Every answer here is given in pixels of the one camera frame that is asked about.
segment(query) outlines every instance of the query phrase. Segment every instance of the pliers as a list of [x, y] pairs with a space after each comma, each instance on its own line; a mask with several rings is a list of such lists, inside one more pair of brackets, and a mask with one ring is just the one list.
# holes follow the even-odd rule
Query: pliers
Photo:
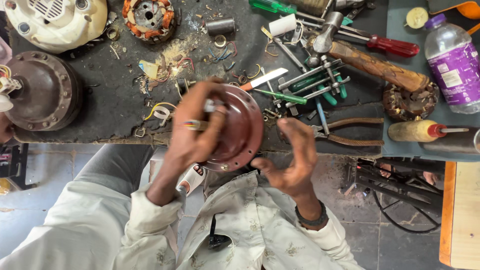
[[[344, 118], [337, 121], [333, 121], [327, 125], [328, 129], [336, 128], [343, 125], [348, 125], [352, 123], [367, 123], [367, 124], [381, 124], [384, 122], [383, 118], [372, 118], [372, 117], [350, 117]], [[331, 133], [323, 133], [323, 127], [311, 125], [313, 129], [313, 136], [315, 138], [327, 138], [331, 141], [338, 142], [344, 145], [350, 146], [382, 146], [385, 144], [383, 140], [352, 140], [337, 136]]]

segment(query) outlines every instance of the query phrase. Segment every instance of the wooden hammer handle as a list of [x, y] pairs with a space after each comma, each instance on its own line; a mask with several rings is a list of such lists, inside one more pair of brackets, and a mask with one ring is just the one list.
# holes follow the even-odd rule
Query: wooden hammer handle
[[395, 66], [359, 51], [345, 41], [334, 41], [328, 53], [335, 59], [341, 59], [343, 63], [403, 87], [410, 92], [424, 89], [430, 82], [429, 77], [423, 74]]

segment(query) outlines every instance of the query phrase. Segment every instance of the person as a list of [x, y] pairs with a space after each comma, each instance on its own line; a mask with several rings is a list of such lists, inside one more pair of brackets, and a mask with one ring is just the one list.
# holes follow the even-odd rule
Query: person
[[221, 81], [211, 79], [183, 98], [164, 163], [150, 184], [139, 188], [153, 147], [103, 146], [67, 183], [45, 223], [0, 260], [0, 269], [362, 269], [345, 229], [315, 196], [313, 132], [293, 118], [277, 121], [293, 147], [290, 167], [279, 170], [272, 161], [255, 158], [251, 166], [261, 175], [258, 170], [206, 172], [205, 204], [176, 254], [171, 238], [178, 213], [195, 188], [186, 181], [177, 185], [178, 178], [214, 151], [226, 108], [217, 106], [203, 133], [182, 123], [203, 119], [206, 99], [221, 97], [222, 91]]

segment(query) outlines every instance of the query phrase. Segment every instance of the knife blade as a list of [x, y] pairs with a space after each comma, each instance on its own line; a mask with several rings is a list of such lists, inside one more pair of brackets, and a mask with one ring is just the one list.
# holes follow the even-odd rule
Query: knife blade
[[240, 86], [240, 88], [244, 91], [249, 91], [249, 90], [252, 90], [254, 87], [257, 87], [263, 83], [266, 83], [267, 81], [270, 81], [271, 79], [274, 79], [274, 78], [277, 78], [278, 76], [282, 75], [282, 74], [285, 74], [286, 72], [288, 72], [288, 69], [285, 69], [285, 68], [279, 68], [279, 69], [275, 69], [273, 71], [270, 71], [269, 73], [263, 75], [262, 77], [258, 78], [258, 79], [255, 79], [249, 83], [246, 83], [242, 86]]

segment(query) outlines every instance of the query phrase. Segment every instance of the purple bottle label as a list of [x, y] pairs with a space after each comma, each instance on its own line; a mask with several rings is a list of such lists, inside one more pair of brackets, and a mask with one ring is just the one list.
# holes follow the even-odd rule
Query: purple bottle label
[[480, 99], [479, 59], [471, 42], [428, 59], [428, 64], [449, 105]]

